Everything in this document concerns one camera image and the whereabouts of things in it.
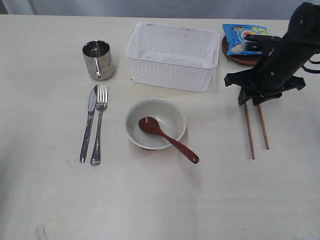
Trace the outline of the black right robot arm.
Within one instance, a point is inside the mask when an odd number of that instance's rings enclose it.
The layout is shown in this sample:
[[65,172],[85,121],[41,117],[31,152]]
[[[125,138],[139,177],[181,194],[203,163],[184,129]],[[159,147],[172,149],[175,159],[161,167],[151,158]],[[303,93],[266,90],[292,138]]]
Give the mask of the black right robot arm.
[[320,7],[302,3],[292,14],[283,37],[252,35],[244,37],[244,49],[260,52],[260,60],[248,70],[228,73],[225,86],[241,87],[239,105],[254,105],[278,99],[283,92],[301,90],[306,83],[294,74],[320,52]]

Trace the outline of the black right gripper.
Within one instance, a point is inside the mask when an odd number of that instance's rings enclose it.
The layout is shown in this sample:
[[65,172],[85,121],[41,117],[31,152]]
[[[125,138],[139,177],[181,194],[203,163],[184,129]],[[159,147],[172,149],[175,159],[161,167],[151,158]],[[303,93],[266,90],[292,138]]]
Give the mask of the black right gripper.
[[240,86],[238,104],[243,105],[252,99],[257,106],[266,101],[279,99],[282,92],[306,86],[302,77],[294,74],[302,68],[305,72],[319,74],[318,69],[305,67],[306,62],[318,65],[319,61],[312,61],[313,55],[320,53],[320,39],[283,37],[272,52],[261,62],[248,70],[227,73],[224,77],[226,87]]

